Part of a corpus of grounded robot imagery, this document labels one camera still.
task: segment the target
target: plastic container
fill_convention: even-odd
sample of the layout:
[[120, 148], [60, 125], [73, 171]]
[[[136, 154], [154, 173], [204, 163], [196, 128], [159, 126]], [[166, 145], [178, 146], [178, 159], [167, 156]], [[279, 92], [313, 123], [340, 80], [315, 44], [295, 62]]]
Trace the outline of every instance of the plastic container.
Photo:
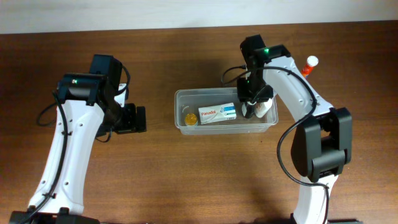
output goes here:
[[[182, 134], [237, 134], [262, 133], [278, 123], [278, 112], [275, 98], [271, 109], [262, 118], [253, 116], [246, 119], [242, 114], [242, 103], [239, 102], [236, 88], [209, 88], [195, 90], [179, 90], [174, 96], [175, 126]], [[236, 119], [219, 121], [197, 126], [185, 125], [185, 113], [195, 113], [199, 118], [198, 108], [205, 106], [234, 103]]]

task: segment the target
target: black cable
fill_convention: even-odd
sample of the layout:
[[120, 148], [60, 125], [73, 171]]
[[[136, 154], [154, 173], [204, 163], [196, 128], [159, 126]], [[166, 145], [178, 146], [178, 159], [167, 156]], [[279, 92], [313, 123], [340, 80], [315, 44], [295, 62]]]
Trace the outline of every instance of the black cable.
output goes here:
[[265, 81], [263, 79], [261, 79], [262, 82], [264, 83], [264, 86], [260, 89], [260, 91], [257, 92], [257, 94], [253, 97], [253, 99], [251, 100], [251, 104], [255, 104], [257, 101], [257, 97], [267, 88], [267, 84], [265, 83]]
[[109, 131], [108, 138], [105, 141], [100, 140], [99, 138], [95, 138], [97, 141], [100, 141], [102, 143], [107, 143], [109, 140], [111, 140], [112, 137], [112, 129]]
[[223, 75], [221, 76], [221, 84], [224, 84], [224, 77], [225, 77], [225, 75], [229, 72], [229, 71], [231, 71], [231, 70], [234, 70], [234, 69], [246, 69], [246, 65], [241, 65], [241, 66], [235, 66], [235, 67], [231, 67], [231, 68], [229, 68], [229, 69], [227, 69], [224, 73], [223, 73]]
[[28, 222], [48, 202], [48, 200], [50, 200], [50, 198], [52, 197], [52, 195], [54, 193], [55, 187], [58, 184], [60, 175], [61, 175], [63, 160], [65, 159], [65, 154], [67, 151], [68, 123], [67, 123], [67, 117], [65, 116], [65, 112], [62, 108], [61, 103], [59, 102], [57, 94], [55, 92], [53, 92], [52, 94], [53, 94], [53, 96], [55, 98], [55, 102], [60, 110], [61, 117], [62, 117], [62, 123], [63, 123], [63, 132], [62, 132], [63, 133], [63, 143], [62, 143], [62, 152], [61, 152], [61, 156], [60, 156], [60, 162], [58, 163], [57, 173], [55, 174], [54, 181], [52, 182], [49, 192], [44, 195], [43, 201], [37, 207], [35, 207], [34, 211], [23, 221], [19, 222], [19, 224]]
[[51, 127], [53, 124], [55, 124], [56, 119], [48, 122], [48, 123], [40, 123], [40, 120], [43, 116], [43, 114], [45, 114], [49, 109], [51, 109], [53, 106], [57, 105], [57, 103], [52, 103], [50, 105], [48, 105], [46, 108], [44, 108], [44, 110], [42, 110], [42, 112], [39, 113], [39, 115], [36, 118], [36, 124], [41, 126], [41, 127]]
[[326, 223], [327, 223], [327, 218], [328, 218], [329, 200], [330, 200], [330, 196], [329, 196], [329, 187], [328, 187], [327, 185], [325, 185], [325, 184], [320, 184], [320, 183], [310, 184], [310, 183], [302, 182], [302, 181], [296, 179], [295, 177], [293, 177], [292, 174], [290, 174], [290, 173], [287, 171], [287, 169], [286, 169], [286, 167], [285, 167], [285, 165], [284, 165], [284, 163], [283, 163], [283, 161], [282, 161], [282, 156], [281, 156], [281, 153], [280, 153], [280, 149], [281, 149], [281, 146], [282, 146], [282, 142], [284, 141], [284, 139], [286, 138], [286, 136], [287, 136], [293, 129], [295, 129], [298, 125], [302, 124], [306, 119], [308, 119], [309, 117], [311, 117], [312, 114], [313, 114], [313, 112], [314, 112], [315, 109], [317, 108], [317, 103], [318, 103], [318, 102], [317, 102], [317, 98], [316, 98], [315, 95], [313, 94], [311, 88], [308, 86], [308, 84], [304, 81], [304, 79], [303, 79], [300, 75], [297, 75], [297, 74], [294, 73], [293, 71], [288, 70], [288, 69], [286, 69], [286, 68], [282, 68], [282, 67], [271, 67], [271, 66], [270, 66], [270, 67], [260, 67], [260, 68], [255, 68], [255, 69], [247, 70], [247, 71], [243, 72], [242, 74], [238, 75], [237, 77], [233, 78], [232, 80], [230, 80], [230, 81], [228, 81], [228, 82], [226, 82], [226, 83], [223, 83], [223, 85], [227, 85], [227, 84], [229, 84], [229, 83], [232, 83], [232, 82], [234, 82], [235, 80], [239, 79], [240, 77], [244, 76], [245, 74], [247, 74], [247, 73], [249, 73], [249, 72], [256, 72], [256, 71], [258, 71], [258, 70], [270, 70], [270, 69], [273, 69], [273, 70], [281, 70], [281, 71], [287, 72], [287, 75], [293, 75], [298, 81], [300, 81], [300, 82], [303, 84], [303, 86], [307, 89], [308, 93], [310, 94], [310, 96], [311, 96], [311, 98], [312, 98], [312, 109], [310, 110], [310, 112], [309, 112], [307, 115], [305, 115], [302, 119], [298, 120], [296, 123], [294, 123], [293, 125], [291, 125], [291, 127], [288, 128], [288, 129], [283, 133], [283, 135], [280, 137], [279, 142], [278, 142], [278, 145], [277, 145], [277, 157], [278, 157], [279, 165], [280, 165], [280, 167], [282, 168], [282, 170], [284, 171], [284, 173], [285, 173], [291, 180], [293, 180], [295, 183], [300, 184], [300, 185], [304, 185], [304, 186], [307, 186], [307, 187], [323, 187], [323, 188], [325, 189], [325, 194], [326, 194], [326, 208], [325, 208], [325, 217], [324, 217], [324, 219], [323, 219], [323, 224], [326, 224]]
[[127, 70], [127, 68], [122, 64], [122, 68], [123, 68], [123, 70], [124, 70], [124, 72], [126, 73], [126, 76], [127, 76], [127, 83], [126, 83], [126, 86], [123, 88], [123, 89], [121, 89], [121, 90], [118, 90], [117, 92], [116, 92], [116, 96], [118, 96], [118, 95], [120, 95], [120, 94], [122, 94], [125, 90], [127, 90], [128, 88], [129, 88], [129, 84], [130, 84], [130, 73], [129, 73], [129, 70]]

